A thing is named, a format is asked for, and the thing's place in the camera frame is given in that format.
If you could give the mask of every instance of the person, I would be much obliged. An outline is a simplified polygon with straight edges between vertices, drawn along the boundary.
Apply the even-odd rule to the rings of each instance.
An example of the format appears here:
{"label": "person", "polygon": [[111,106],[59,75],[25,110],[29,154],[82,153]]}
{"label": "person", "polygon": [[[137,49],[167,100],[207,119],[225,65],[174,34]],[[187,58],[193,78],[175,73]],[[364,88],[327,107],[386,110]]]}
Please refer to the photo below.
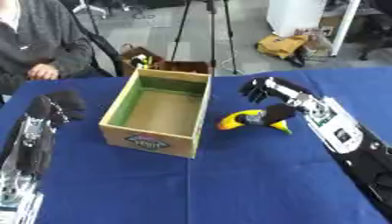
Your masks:
{"label": "person", "polygon": [[72,78],[89,69],[92,46],[57,0],[0,0],[0,95],[26,80]]}

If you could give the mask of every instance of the gray sweater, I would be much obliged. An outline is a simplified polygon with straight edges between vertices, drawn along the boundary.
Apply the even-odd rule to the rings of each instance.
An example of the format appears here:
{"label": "gray sweater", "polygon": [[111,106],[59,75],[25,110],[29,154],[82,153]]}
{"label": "gray sweater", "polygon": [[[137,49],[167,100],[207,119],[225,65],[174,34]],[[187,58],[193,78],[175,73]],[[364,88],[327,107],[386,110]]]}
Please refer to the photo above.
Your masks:
{"label": "gray sweater", "polygon": [[60,78],[88,68],[92,58],[89,40],[58,0],[19,2],[17,32],[0,22],[0,94],[12,94],[39,63],[55,66]]}

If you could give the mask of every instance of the white cabinet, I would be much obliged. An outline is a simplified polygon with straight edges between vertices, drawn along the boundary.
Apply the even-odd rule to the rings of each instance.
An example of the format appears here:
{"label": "white cabinet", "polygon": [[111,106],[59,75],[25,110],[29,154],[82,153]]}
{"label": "white cabinet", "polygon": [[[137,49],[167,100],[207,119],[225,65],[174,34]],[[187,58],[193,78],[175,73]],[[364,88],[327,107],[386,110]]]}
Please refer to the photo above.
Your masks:
{"label": "white cabinet", "polygon": [[267,21],[281,37],[296,29],[319,27],[326,0],[269,0]]}

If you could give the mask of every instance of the robotic hand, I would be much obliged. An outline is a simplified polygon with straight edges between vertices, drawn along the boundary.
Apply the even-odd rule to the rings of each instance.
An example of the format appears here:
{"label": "robotic hand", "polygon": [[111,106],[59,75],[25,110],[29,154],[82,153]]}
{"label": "robotic hand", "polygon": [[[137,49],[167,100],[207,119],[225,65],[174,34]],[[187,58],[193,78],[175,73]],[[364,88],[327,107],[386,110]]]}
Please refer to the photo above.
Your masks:
{"label": "robotic hand", "polygon": [[355,184],[392,221],[392,149],[372,131],[351,117],[333,98],[317,99],[306,88],[274,77],[247,82],[240,90],[251,102],[280,98],[280,113],[265,119],[293,117],[290,108],[303,114],[308,126]]}
{"label": "robotic hand", "polygon": [[83,118],[83,100],[74,92],[36,97],[17,120],[0,155],[0,223],[32,224],[43,194],[39,181],[48,168],[54,134]]}

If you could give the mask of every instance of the yellow bag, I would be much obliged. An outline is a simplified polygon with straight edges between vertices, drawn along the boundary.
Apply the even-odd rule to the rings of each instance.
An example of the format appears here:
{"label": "yellow bag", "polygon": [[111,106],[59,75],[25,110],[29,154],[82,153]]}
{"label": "yellow bag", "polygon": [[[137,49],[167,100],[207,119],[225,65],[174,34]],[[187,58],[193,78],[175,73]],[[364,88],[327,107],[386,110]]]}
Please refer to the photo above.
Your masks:
{"label": "yellow bag", "polygon": [[261,53],[277,56],[284,60],[293,55],[293,53],[307,41],[307,35],[297,35],[289,38],[269,35],[258,42],[257,50]]}

